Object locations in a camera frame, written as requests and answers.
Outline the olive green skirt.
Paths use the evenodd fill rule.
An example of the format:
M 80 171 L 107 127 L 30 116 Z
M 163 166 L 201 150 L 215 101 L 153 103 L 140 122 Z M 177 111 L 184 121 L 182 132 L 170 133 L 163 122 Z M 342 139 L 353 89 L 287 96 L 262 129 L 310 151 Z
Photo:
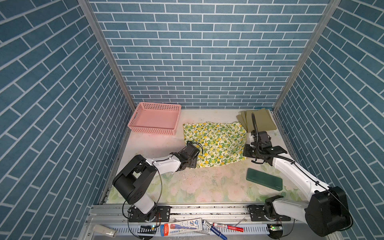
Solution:
M 255 116 L 256 125 L 259 132 L 277 130 L 270 111 L 267 109 L 241 111 L 236 116 L 247 133 L 250 133 L 255 128 L 253 126 L 252 114 Z

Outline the lemon print skirt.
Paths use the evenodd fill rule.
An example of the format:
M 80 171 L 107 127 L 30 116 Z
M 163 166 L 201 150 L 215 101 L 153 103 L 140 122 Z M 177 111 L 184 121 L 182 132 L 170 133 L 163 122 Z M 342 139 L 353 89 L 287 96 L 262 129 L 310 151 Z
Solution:
M 247 132 L 240 122 L 183 124 L 184 140 L 202 153 L 197 168 L 220 167 L 243 161 Z

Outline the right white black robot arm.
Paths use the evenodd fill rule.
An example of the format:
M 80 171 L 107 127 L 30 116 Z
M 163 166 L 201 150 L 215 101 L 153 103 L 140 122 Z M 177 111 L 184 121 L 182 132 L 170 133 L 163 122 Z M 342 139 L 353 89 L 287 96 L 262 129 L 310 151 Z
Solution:
M 286 176 L 305 196 L 297 202 L 281 195 L 265 200 L 264 215 L 270 221 L 286 216 L 306 223 L 320 237 L 350 229 L 354 220 L 347 195 L 340 187 L 331 187 L 298 164 L 280 146 L 273 146 L 267 132 L 253 130 L 247 136 L 243 155 L 252 162 L 269 164 Z

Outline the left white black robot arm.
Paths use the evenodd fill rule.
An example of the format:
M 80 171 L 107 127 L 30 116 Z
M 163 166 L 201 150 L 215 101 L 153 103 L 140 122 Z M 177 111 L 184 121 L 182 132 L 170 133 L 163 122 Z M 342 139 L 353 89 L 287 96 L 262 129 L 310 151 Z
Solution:
M 200 144 L 188 141 L 180 151 L 172 152 L 166 157 L 146 159 L 142 155 L 136 155 L 115 176 L 113 186 L 128 204 L 147 215 L 157 206 L 146 194 L 155 175 L 180 172 L 186 168 L 194 169 L 198 156 L 203 152 Z

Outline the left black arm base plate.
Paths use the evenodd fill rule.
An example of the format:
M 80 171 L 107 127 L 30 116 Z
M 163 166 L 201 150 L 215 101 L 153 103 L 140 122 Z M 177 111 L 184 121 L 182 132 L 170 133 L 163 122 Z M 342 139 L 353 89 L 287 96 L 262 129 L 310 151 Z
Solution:
M 131 208 L 129 213 L 129 220 L 133 223 L 167 223 L 170 219 L 171 207 L 170 206 L 157 206 L 147 214 L 143 214 L 136 206 Z

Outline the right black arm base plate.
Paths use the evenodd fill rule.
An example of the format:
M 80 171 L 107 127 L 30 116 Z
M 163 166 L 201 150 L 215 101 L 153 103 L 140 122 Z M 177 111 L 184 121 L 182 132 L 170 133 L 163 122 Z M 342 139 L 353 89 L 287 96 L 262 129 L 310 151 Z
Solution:
M 262 222 L 262 221 L 269 221 L 269 222 L 289 222 L 292 219 L 287 216 L 281 216 L 276 215 L 274 217 L 268 217 L 267 214 L 264 211 L 264 206 L 262 205 L 248 205 L 247 211 L 250 214 L 250 218 L 252 222 Z

